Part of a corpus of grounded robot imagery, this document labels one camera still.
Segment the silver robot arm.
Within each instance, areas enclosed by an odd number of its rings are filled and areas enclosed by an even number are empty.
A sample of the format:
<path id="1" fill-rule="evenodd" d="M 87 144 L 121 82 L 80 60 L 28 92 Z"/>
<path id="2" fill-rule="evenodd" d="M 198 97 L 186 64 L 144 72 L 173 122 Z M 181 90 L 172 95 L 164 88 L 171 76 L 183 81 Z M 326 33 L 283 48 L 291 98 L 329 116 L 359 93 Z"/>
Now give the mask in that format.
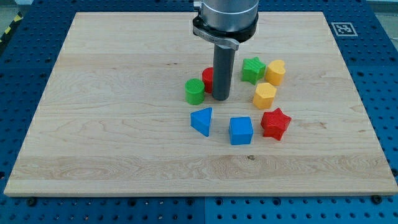
<path id="1" fill-rule="evenodd" d="M 213 98 L 230 94 L 234 57 L 239 45 L 255 33 L 258 0 L 199 0 L 193 3 L 198 15 L 192 20 L 193 34 L 214 44 Z"/>

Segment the black clamp ring with lever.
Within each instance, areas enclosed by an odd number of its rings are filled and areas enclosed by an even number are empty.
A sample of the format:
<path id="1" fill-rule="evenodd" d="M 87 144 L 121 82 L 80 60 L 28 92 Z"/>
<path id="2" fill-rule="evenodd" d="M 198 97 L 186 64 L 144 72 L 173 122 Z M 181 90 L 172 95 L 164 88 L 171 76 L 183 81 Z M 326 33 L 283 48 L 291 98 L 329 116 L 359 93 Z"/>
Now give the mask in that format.
<path id="1" fill-rule="evenodd" d="M 215 45 L 238 50 L 240 43 L 249 40 L 254 35 L 258 18 L 259 15 L 257 13 L 254 21 L 248 27 L 234 32 L 227 32 L 210 27 L 200 16 L 196 16 L 192 20 L 193 34 Z"/>

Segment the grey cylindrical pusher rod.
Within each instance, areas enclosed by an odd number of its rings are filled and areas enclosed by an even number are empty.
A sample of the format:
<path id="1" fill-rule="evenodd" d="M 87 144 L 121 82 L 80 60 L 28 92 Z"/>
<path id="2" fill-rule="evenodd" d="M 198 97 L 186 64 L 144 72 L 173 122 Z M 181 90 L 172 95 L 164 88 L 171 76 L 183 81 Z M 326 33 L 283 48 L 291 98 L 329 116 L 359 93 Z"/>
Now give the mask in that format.
<path id="1" fill-rule="evenodd" d="M 215 45 L 213 54 L 213 98 L 224 101 L 229 97 L 233 74 L 235 51 L 231 48 Z"/>

